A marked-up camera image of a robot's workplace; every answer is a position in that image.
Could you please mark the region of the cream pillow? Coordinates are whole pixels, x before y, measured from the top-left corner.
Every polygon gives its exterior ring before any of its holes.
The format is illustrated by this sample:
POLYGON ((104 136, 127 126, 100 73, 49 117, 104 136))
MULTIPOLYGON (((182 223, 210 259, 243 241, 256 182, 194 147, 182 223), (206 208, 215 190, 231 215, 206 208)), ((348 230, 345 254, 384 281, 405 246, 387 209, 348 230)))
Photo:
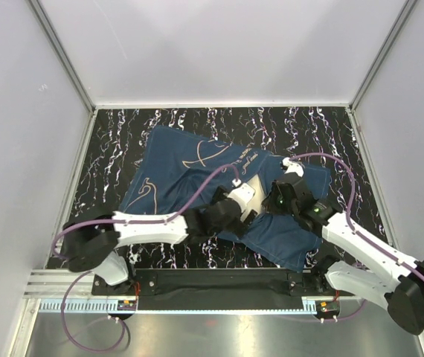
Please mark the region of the cream pillow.
POLYGON ((263 207, 262 203, 267 197, 267 194, 263 189, 262 182, 258 175, 253 176, 250 180, 246 182, 246 184, 254 190, 254 195, 248 202, 246 209, 242 214, 243 219, 245 219, 252 211, 254 211, 257 215, 264 213, 265 208, 263 207))

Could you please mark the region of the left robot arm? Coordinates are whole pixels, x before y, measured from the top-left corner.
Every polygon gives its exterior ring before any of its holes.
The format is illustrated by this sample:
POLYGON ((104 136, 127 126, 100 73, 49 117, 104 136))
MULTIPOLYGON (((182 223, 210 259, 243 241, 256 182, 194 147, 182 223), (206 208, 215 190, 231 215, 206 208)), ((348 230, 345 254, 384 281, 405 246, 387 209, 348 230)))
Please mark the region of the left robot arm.
POLYGON ((74 220, 64 227, 62 252, 68 270, 91 271, 125 295, 133 289, 135 277, 116 249, 149 243, 199 243, 223 231, 242 237, 256 216, 250 206, 254 196, 255 190, 242 183, 231 192, 219 187, 209 205, 182 213, 140 216, 90 210, 84 221, 74 220))

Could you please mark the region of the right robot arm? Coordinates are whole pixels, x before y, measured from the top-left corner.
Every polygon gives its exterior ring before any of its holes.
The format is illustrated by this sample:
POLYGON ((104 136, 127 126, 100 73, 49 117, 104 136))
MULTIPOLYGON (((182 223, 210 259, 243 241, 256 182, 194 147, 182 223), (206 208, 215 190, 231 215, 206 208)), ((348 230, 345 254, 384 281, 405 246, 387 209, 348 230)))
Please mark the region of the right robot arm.
POLYGON ((349 292, 386 310, 406 332, 420 335, 424 331, 424 260, 371 236, 334 202, 315 198, 296 173, 274 181, 263 204, 273 214, 292 216, 301 228, 364 264, 359 269, 325 259, 311 278, 318 294, 328 295, 334 289, 349 292))

